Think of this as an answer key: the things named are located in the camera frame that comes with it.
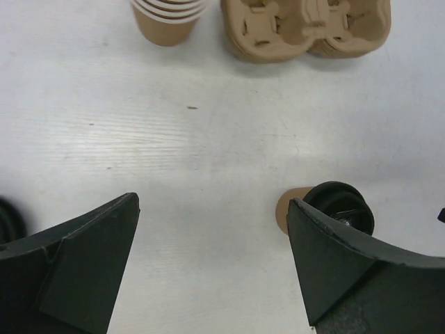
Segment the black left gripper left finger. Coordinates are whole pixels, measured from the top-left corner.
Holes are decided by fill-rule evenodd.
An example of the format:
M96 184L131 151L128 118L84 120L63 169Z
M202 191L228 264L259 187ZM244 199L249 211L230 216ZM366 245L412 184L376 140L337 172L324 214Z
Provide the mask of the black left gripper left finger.
M125 193L1 244L1 332L105 333L139 214L137 194Z

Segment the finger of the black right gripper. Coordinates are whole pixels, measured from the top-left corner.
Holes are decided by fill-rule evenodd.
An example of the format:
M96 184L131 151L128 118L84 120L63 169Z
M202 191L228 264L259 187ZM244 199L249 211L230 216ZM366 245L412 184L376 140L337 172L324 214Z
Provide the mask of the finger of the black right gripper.
M441 221L442 223L445 223L445 208L443 208L440 213L438 214L437 219Z

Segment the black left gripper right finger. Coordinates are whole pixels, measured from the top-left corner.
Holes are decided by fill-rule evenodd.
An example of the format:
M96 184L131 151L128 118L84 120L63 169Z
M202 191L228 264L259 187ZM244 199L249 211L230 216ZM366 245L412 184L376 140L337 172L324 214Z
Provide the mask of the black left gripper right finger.
M444 258L387 244L299 199L287 221L317 333L444 332Z

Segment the brown cup with black lid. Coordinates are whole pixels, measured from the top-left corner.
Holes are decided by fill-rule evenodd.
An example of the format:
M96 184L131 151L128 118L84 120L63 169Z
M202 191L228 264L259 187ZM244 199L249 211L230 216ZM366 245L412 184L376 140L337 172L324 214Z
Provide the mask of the brown cup with black lid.
M293 188L283 193L277 201L275 220L284 234L288 233L287 214L289 203L294 198L303 200L318 211L345 225L367 235L373 234L374 215L363 195L353 186L338 181Z

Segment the stack of brown paper cups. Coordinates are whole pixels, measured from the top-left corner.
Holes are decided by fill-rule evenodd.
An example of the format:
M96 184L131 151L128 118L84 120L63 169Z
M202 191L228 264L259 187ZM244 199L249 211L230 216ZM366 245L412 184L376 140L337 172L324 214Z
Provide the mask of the stack of brown paper cups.
M142 35L162 47L183 43L204 13L206 1L130 1Z

